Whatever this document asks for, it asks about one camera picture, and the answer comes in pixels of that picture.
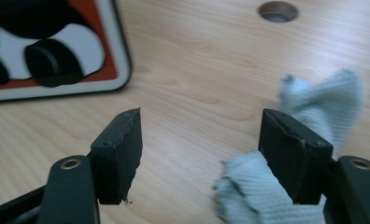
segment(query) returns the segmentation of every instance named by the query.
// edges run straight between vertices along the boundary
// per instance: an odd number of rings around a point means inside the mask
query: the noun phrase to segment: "wooden surface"
[[[85,155],[118,113],[141,107],[144,152],[131,204],[101,206],[102,223],[221,223],[211,187],[220,161],[257,147],[279,81],[319,82],[340,68],[366,101],[343,155],[370,160],[370,1],[291,0],[289,23],[265,1],[120,2],[133,55],[122,91],[0,103],[0,204],[46,184],[57,160]]]

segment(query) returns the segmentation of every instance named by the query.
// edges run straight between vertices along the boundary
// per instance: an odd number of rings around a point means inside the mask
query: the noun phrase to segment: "cloth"
[[[334,145],[334,157],[363,105],[363,88],[353,71],[343,69],[313,85],[299,77],[281,80],[278,110],[292,115]],[[262,154],[252,150],[224,163],[217,180],[218,213],[227,223],[321,223],[319,205],[292,205]]]

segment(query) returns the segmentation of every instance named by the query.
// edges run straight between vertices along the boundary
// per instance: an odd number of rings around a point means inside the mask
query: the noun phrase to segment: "gray cloth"
[[[286,76],[279,89],[278,110],[292,115],[334,145],[337,156],[363,105],[359,77],[343,69],[313,85]],[[319,205],[292,205],[258,150],[224,163],[216,182],[218,213],[227,223],[321,223],[325,198]]]

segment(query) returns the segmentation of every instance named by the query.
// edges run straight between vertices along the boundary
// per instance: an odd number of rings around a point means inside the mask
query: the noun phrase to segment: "crumpled cloth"
[[[286,76],[279,88],[278,110],[290,114],[334,145],[337,156],[363,106],[360,78],[342,69],[320,84]],[[319,205],[293,205],[258,150],[224,163],[214,186],[218,214],[227,223],[321,223],[325,198]]]

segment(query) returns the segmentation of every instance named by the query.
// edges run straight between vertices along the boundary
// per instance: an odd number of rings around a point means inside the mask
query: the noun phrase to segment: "towel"
[[[342,69],[319,84],[287,75],[281,80],[278,110],[304,123],[334,146],[337,157],[363,106],[359,76]],[[293,205],[258,150],[224,162],[216,181],[218,214],[227,223],[321,223],[319,205]]]

